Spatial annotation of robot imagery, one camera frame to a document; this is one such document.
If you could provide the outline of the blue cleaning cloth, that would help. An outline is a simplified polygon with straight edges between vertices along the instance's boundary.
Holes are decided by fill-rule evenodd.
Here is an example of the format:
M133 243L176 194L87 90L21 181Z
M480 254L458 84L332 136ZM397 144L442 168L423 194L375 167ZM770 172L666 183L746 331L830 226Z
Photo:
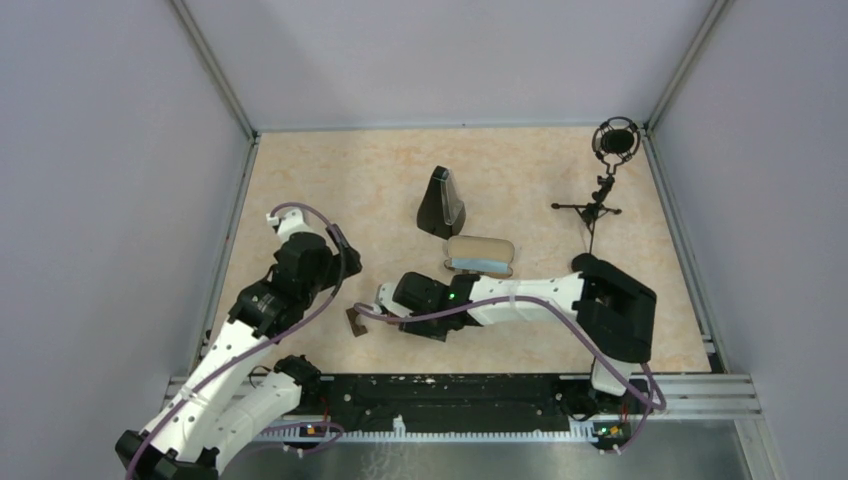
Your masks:
M449 262L454 270L467 270L481 274L506 275L512 274L512 268L508 262L479 258L454 258Z

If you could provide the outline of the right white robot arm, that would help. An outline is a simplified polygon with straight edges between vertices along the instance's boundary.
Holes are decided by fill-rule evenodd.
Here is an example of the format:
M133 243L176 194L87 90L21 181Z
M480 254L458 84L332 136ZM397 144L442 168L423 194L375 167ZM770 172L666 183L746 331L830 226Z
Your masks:
M536 280L459 274L448 284L407 272L379 286L381 313L400 318L402 330L445 340L451 331L501 323L557 323L592 347L586 385L589 404L612 412L627 397L630 376L652 355L657 295L623 270L580 254L570 274Z

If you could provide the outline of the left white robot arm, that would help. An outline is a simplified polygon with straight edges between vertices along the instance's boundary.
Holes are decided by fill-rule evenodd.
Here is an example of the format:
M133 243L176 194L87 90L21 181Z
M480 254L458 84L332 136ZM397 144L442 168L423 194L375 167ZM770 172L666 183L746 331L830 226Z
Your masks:
M318 370L291 356L238 402L242 382L280 341L308 325L332 303L313 303L323 291L336 296L362 265L340 228L335 244L312 232L292 234L276 252L268 274L244 288L207 355L177 395L139 431L115 445L128 479L217 479L254 438L283 414L308 413L319 404Z

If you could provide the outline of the small brown case insert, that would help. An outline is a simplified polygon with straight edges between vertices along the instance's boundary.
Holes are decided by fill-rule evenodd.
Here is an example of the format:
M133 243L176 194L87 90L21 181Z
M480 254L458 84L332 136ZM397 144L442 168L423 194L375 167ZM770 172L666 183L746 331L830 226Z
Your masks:
M360 337L368 333L367 327L363 324L359 312L354 308L348 308L345 311L347 321L354 337Z

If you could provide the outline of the dark triangular glasses case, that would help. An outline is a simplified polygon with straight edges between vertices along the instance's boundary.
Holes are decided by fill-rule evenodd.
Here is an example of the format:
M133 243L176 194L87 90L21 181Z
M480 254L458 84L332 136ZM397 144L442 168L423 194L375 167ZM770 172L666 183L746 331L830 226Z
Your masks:
M448 240L460 234L466 220L466 208L460 199L450 169L436 166L416 215L417 227Z

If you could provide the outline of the black microphone on tripod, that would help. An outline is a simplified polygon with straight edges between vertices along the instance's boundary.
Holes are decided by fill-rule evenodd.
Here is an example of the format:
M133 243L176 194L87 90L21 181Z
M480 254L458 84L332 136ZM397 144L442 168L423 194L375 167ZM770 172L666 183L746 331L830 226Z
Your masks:
M614 116L603 121L594 131L590 147L596 160L604 166L604 174L598 175L598 188L591 193L591 200L585 204L552 203L553 210L572 210L580 218L589 232L588 254L594 250L598 221L607 215L621 215L623 210L605 204L612 192L617 171L630 162L639 152L642 143L640 126L625 116Z

